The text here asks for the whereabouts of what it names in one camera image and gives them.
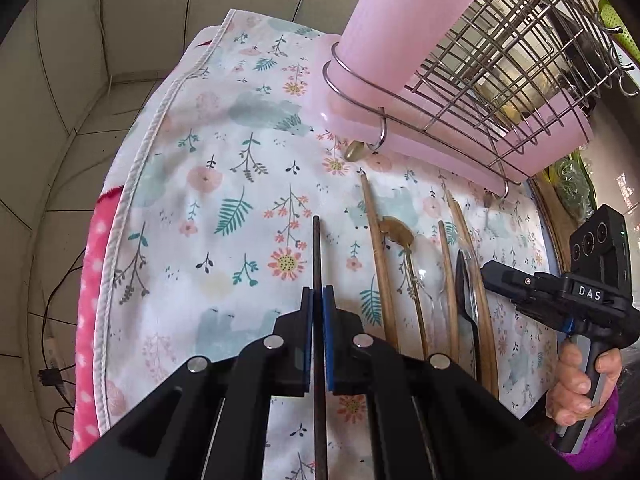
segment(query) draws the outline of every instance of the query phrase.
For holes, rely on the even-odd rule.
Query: pink plastic cup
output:
[[[353,72],[397,93],[472,1],[359,0],[336,53]],[[392,99],[334,60],[328,74],[345,94],[372,108],[386,106]],[[354,108],[338,96],[333,101],[335,112],[363,119],[361,112],[353,117]]]

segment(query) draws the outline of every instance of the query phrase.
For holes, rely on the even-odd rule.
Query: black cable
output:
[[[44,361],[45,368],[49,368],[49,363],[47,362],[47,357],[46,357],[46,354],[44,352],[44,330],[45,330],[45,326],[47,324],[47,316],[49,315],[49,306],[51,305],[51,301],[53,300],[53,297],[56,295],[57,291],[60,290],[60,287],[62,286],[63,283],[65,283],[65,280],[68,278],[68,276],[72,272],[75,272],[76,270],[82,269],[82,266],[74,267],[74,265],[80,259],[80,256],[82,256],[83,253],[84,253],[84,249],[82,249],[82,251],[80,251],[80,254],[78,254],[76,259],[73,260],[73,263],[71,264],[71,266],[69,267],[69,269],[65,273],[65,275],[62,277],[62,280],[60,280],[60,282],[51,291],[51,294],[49,294],[49,299],[47,299],[47,304],[44,307],[44,313],[42,314],[42,331],[40,332],[40,350],[42,351],[42,359]],[[66,395],[62,392],[62,389],[60,389],[59,386],[55,386],[55,388],[56,388],[56,391],[58,392],[58,394],[60,395],[60,397],[62,398],[62,400],[65,401],[66,406],[68,406],[69,408],[73,409],[74,408],[73,405],[71,404],[69,399],[66,398]]]
[[[60,442],[62,442],[62,444],[64,444],[64,446],[71,451],[71,446],[69,446],[69,444],[66,443],[66,440],[62,437],[62,434],[60,433],[60,427],[58,426],[58,415],[60,413],[65,413],[66,415],[71,415],[74,416],[73,412],[69,413],[65,410],[68,410],[69,408],[67,408],[66,406],[63,408],[58,408],[54,413],[53,413],[53,418],[51,419],[51,423],[53,424],[53,431],[56,432],[57,437],[60,439]]]

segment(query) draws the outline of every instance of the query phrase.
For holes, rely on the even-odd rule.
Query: finger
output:
[[[587,374],[564,363],[558,363],[556,377],[558,377],[558,381],[562,383],[562,386],[576,394],[586,394],[591,388],[591,381]]]
[[[572,426],[578,421],[576,413],[556,404],[552,398],[552,391],[546,391],[545,412],[548,418],[552,418],[560,426]]]
[[[562,383],[554,386],[551,397],[558,408],[565,408],[577,414],[588,412],[591,409],[591,401],[587,397],[567,390]]]
[[[613,381],[617,381],[622,371],[622,354],[617,348],[613,348],[600,354],[596,359],[596,371],[606,374]]]
[[[580,352],[578,345],[565,339],[560,345],[558,360],[566,365],[579,367],[582,364],[582,352]]]
[[[560,426],[572,426],[578,422],[578,416],[565,408],[559,408],[550,418]]]

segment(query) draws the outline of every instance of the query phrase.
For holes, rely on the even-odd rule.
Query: plastic bag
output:
[[[578,223],[589,218],[596,207],[593,185],[579,152],[564,156],[546,169],[560,202]]]

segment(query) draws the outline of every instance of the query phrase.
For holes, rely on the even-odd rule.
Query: spoon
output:
[[[424,318],[422,317],[422,306],[420,305],[420,297],[418,296],[418,278],[414,272],[414,263],[412,262],[411,245],[414,243],[414,234],[403,222],[393,216],[384,216],[379,224],[380,230],[387,237],[404,249],[404,262],[408,274],[409,283],[414,297],[415,310],[418,315],[418,327],[420,328],[420,342],[422,343],[422,355],[426,360],[429,356],[429,346],[427,335],[424,328]]]

